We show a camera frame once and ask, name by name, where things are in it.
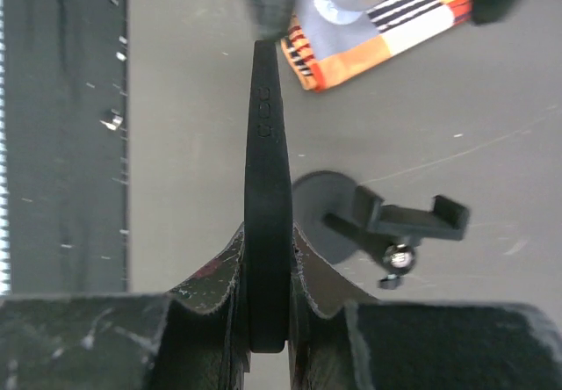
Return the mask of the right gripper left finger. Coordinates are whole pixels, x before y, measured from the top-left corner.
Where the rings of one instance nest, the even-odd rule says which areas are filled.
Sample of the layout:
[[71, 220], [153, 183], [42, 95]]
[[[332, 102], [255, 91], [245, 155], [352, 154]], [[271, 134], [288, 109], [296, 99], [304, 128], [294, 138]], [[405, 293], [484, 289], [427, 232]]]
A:
[[244, 235], [165, 293], [1, 300], [4, 389], [240, 389]]

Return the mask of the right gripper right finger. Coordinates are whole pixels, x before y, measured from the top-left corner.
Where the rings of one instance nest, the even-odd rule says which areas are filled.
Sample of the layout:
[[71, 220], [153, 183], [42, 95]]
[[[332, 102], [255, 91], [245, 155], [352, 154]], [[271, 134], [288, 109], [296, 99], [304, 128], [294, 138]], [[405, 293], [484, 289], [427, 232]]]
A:
[[295, 389], [558, 389], [561, 337], [519, 303], [382, 301], [293, 233]]

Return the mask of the black smartphone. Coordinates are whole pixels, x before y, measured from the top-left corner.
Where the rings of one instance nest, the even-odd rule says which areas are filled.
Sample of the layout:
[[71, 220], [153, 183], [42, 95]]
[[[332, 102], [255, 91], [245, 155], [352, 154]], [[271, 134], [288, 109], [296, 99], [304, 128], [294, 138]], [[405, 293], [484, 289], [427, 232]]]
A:
[[279, 353], [289, 329], [292, 181], [274, 42], [254, 45], [244, 177], [249, 342]]

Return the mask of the black phone stand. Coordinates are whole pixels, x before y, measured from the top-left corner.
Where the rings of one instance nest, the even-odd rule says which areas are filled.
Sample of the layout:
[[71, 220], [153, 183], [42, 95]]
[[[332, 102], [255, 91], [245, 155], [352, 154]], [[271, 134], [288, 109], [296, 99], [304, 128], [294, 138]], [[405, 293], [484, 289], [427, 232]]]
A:
[[430, 210], [390, 205], [371, 188], [341, 172], [320, 170], [292, 186], [293, 219], [313, 249], [330, 264], [359, 250], [385, 270], [378, 281], [395, 290], [417, 263], [422, 240], [460, 242], [471, 211], [444, 195]]

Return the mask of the patterned orange red cloth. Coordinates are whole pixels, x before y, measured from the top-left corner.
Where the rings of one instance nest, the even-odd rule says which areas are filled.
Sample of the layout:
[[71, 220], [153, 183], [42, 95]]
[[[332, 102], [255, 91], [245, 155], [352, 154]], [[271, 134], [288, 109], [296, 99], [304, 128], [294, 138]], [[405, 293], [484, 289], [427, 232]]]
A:
[[321, 91], [469, 20], [472, 0], [383, 0], [347, 25], [298, 0], [280, 46], [306, 90]]

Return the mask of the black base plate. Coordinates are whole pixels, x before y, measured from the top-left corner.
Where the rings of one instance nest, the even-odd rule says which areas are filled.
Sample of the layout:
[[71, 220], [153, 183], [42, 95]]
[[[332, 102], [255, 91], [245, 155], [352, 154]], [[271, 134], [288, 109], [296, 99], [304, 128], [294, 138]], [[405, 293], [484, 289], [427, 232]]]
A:
[[128, 0], [4, 0], [11, 293], [127, 288]]

